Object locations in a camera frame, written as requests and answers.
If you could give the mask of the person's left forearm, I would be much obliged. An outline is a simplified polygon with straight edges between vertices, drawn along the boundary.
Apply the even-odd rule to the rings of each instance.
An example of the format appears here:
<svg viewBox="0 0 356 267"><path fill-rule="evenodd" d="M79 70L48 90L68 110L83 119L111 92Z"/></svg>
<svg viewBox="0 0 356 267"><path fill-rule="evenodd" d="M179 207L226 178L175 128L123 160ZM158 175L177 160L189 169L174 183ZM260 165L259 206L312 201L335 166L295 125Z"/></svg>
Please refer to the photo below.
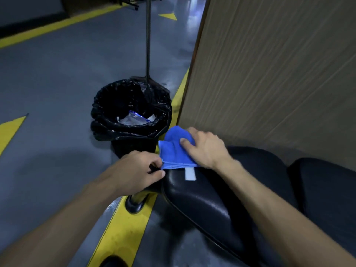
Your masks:
<svg viewBox="0 0 356 267"><path fill-rule="evenodd" d="M122 195L122 182L90 184L73 201L0 255L0 267L67 267L106 208Z"/></svg>

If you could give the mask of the blue cleaning cloth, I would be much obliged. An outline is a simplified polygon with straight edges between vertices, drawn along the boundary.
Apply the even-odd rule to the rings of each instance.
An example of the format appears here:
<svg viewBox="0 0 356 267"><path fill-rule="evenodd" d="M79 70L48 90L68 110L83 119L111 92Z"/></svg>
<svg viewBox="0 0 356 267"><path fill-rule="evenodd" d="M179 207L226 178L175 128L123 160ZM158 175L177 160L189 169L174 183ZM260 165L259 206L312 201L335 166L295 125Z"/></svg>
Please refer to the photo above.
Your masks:
<svg viewBox="0 0 356 267"><path fill-rule="evenodd" d="M161 169L184 169L185 180L196 181L194 168L198 167L198 164L194 162L181 146L180 139L187 139L191 145L195 146L192 135L180 126L170 128L165 134L164 139L158 141L159 156L163 162Z"/></svg>

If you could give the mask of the person's right hand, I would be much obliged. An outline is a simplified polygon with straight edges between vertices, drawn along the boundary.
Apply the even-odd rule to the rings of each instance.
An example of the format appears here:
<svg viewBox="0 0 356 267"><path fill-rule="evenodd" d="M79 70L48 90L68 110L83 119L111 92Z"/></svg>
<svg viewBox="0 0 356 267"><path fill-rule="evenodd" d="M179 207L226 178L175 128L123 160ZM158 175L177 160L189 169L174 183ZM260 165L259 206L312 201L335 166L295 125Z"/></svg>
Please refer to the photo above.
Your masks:
<svg viewBox="0 0 356 267"><path fill-rule="evenodd" d="M225 162L233 161L223 140L211 132L204 132L193 127L188 128L192 135L195 146L201 150L200 159L197 163L207 169L218 170Z"/></svg>

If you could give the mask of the black chair leg foot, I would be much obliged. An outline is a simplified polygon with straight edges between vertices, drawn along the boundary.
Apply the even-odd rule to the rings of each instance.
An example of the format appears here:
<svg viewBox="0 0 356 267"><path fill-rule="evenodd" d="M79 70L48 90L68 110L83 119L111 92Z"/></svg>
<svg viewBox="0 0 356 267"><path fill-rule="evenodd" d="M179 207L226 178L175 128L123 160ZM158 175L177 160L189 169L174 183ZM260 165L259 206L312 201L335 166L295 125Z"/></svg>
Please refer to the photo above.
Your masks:
<svg viewBox="0 0 356 267"><path fill-rule="evenodd" d="M127 197L125 201L125 208L130 214L139 213L144 207L149 195L151 193L148 191L141 191L135 194L132 194Z"/></svg>

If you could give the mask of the long-handled dustpan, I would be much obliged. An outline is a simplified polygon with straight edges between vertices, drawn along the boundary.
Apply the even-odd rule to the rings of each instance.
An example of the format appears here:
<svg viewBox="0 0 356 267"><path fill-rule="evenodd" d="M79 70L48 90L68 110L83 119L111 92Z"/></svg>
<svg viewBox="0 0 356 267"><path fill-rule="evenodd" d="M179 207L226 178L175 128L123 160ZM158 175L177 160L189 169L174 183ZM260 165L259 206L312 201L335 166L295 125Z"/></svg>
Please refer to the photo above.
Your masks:
<svg viewBox="0 0 356 267"><path fill-rule="evenodd" d="M131 76L131 80L145 82L147 85L157 87L168 94L170 91L163 85L159 84L150 77L150 61L151 61L151 2L152 0L146 0L146 63L145 63L145 76Z"/></svg>

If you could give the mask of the person's black shoe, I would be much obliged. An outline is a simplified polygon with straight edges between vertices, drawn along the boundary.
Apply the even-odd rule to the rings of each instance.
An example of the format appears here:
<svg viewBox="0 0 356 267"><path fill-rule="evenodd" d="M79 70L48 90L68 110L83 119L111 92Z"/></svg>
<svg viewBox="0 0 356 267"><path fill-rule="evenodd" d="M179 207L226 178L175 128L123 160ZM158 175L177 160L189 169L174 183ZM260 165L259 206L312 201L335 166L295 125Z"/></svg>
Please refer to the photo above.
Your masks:
<svg viewBox="0 0 356 267"><path fill-rule="evenodd" d="M101 262L99 267L128 267L128 265L121 257L110 255Z"/></svg>

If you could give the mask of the person's right forearm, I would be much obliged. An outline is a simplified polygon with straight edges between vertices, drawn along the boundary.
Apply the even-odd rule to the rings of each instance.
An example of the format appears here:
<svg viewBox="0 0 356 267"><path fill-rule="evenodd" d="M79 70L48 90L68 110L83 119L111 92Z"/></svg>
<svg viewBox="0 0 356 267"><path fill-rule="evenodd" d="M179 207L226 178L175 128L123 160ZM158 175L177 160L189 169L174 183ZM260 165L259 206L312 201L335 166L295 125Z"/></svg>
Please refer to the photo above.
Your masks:
<svg viewBox="0 0 356 267"><path fill-rule="evenodd" d="M232 158L214 170L288 267L356 267L356 258Z"/></svg>

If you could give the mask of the black office chair base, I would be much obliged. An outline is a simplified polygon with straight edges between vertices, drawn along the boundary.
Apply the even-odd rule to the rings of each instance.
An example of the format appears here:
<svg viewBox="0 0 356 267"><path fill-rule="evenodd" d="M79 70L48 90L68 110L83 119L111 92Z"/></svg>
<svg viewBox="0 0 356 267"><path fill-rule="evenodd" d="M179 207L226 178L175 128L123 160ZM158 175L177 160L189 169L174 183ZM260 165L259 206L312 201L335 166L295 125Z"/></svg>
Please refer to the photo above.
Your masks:
<svg viewBox="0 0 356 267"><path fill-rule="evenodd" d="M120 6L123 6L124 4L132 6L135 11L138 11L138 9L139 9L139 5L137 4L137 1L135 1L135 0L117 0L117 3Z"/></svg>

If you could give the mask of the black bin with bag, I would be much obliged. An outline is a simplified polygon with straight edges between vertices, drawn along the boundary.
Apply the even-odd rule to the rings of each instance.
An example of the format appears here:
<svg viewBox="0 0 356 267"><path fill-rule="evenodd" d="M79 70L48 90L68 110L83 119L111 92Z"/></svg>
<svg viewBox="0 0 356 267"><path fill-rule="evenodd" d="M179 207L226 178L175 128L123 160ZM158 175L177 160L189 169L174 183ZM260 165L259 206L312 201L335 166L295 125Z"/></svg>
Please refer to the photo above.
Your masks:
<svg viewBox="0 0 356 267"><path fill-rule="evenodd" d="M167 92L131 79L115 81L101 88L94 97L90 128L100 142L111 142L118 158L132 151L154 153L159 137L167 132L172 120L172 101ZM116 117L124 118L129 111L156 120L142 126L124 126Z"/></svg>

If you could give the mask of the wooden desk side panel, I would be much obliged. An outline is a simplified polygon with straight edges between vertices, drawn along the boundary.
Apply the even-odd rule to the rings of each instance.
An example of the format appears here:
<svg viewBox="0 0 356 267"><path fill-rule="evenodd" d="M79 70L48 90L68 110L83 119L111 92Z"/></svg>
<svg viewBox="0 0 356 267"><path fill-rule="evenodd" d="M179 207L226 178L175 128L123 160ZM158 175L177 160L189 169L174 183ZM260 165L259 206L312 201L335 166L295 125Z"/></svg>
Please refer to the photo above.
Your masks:
<svg viewBox="0 0 356 267"><path fill-rule="evenodd" d="M356 0L207 0L178 125L356 170Z"/></svg>

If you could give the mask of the crumpled plastic wrapper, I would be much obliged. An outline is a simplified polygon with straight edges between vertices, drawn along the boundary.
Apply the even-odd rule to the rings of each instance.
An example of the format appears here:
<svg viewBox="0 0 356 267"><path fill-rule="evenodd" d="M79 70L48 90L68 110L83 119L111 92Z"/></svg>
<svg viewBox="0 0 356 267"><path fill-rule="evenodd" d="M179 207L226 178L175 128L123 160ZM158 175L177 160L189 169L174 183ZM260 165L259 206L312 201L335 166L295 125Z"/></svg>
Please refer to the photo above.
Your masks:
<svg viewBox="0 0 356 267"><path fill-rule="evenodd" d="M124 118L116 117L119 124L124 126L142 126L147 125L156 120L156 116L153 114L148 118L141 116L135 111L130 110L128 115Z"/></svg>

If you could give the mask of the person's left hand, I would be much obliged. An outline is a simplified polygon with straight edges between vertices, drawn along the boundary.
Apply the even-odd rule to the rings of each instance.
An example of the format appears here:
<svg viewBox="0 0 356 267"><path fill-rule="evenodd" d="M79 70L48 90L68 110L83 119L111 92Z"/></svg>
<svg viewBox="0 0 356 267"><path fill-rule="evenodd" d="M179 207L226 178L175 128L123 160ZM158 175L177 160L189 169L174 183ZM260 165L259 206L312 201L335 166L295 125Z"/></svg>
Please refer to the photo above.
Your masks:
<svg viewBox="0 0 356 267"><path fill-rule="evenodd" d="M102 174L115 197L138 193L152 184L143 184L146 173L161 170L159 155L150 152L132 151L123 156Z"/></svg>

